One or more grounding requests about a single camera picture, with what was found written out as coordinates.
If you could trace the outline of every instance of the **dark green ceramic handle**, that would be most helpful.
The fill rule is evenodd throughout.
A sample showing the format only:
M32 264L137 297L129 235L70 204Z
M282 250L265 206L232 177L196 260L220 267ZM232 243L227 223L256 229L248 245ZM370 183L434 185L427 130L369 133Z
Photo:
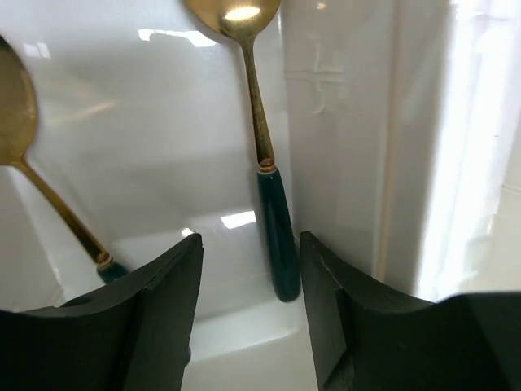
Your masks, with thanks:
M293 301L300 294L300 272L280 172L258 173L257 179L275 293L281 301Z
M97 268L96 271L104 283L112 283L129 273L124 266L115 262L112 262L107 267Z

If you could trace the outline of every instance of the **cutlery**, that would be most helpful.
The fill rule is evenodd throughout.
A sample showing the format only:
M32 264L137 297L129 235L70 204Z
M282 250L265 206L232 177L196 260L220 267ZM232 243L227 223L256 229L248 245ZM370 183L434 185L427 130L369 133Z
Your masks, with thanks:
M300 272L282 179L262 106L256 76L253 44L273 19L281 0L186 0L188 7L209 28L234 39L242 48L253 115L257 181L268 241L274 289L281 301L293 301L300 293Z
M105 283L119 279L128 271L114 262L59 195L28 164L26 152L36 135L37 125L33 83L19 57L0 37L0 165L17 168L40 190L93 259Z

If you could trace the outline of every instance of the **spoon bowl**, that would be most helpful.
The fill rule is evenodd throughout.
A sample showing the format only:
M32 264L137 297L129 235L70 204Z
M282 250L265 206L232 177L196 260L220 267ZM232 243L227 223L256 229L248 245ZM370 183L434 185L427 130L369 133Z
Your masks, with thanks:
M195 15L209 28L247 43L266 28L281 0L187 0Z
M37 105L28 74L0 38L0 165L19 165L34 139Z

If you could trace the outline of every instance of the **glossy white surface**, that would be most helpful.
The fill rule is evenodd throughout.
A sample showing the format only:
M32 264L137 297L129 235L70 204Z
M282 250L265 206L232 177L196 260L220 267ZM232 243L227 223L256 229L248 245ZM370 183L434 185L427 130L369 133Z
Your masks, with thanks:
M486 278L504 258L490 227L521 113L521 3L286 5L296 230L427 300Z
M438 131L448 2L288 4L296 230L312 231L353 265L411 292Z
M8 0L0 26L37 92L41 120L29 161L117 261L139 267L191 231L202 234L194 362L183 388L211 379L202 389L265 389L269 379L281 391L316 389L303 303L277 302L256 221L252 120L237 44L206 29L181 0ZM255 50L291 209L278 17ZM30 215L24 223L35 228L23 240L40 243L64 298L100 286L49 205L21 175L11 177ZM45 261L41 249L38 261ZM256 370L243 368L234 380L236 360L256 362Z

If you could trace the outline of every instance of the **spoon handle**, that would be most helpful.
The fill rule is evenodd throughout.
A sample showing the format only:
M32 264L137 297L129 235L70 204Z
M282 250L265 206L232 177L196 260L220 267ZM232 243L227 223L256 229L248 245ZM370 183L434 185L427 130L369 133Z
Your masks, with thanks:
M300 272L280 172L259 172L257 181L274 289L281 301L294 301L300 294Z
M23 159L16 165L20 171L38 188L39 191L47 198L56 212L62 217L72 233L80 241L83 248L90 255L97 267L103 267L108 262L112 262L112 256L108 251L96 240L90 233L88 228L83 225L74 212L63 202L63 200L50 188L49 185L34 171Z
M300 294L300 272L290 214L280 172L275 165L274 150L262 105L261 91L253 58L253 40L241 45L246 65L247 81L252 104L259 173L260 202L262 204L269 263L275 293L281 301L293 301Z

